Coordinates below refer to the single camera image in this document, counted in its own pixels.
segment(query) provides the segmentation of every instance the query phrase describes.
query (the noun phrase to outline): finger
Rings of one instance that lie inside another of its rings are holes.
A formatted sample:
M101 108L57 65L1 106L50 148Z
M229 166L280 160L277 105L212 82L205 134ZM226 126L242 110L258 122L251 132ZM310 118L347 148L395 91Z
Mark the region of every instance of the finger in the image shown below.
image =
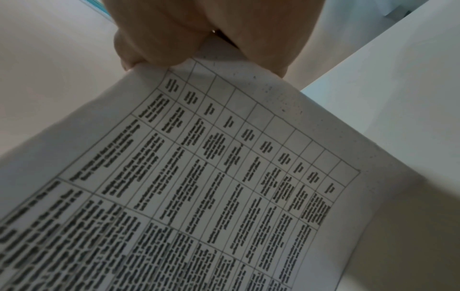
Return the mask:
M313 31L324 0L196 0L251 61L280 76Z
M105 0L105 5L132 48L127 54L134 51L163 67L191 57L213 29L191 0Z
M144 58L126 41L126 38L120 31L115 33L114 47L125 70L129 70L136 64L145 61Z

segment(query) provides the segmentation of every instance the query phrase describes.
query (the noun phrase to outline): sheet of paper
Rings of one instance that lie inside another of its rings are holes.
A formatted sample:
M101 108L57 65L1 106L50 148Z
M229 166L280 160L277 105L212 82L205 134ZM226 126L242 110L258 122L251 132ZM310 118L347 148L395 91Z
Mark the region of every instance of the sheet of paper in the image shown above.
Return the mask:
M334 290L420 177L212 38L0 164L2 290Z

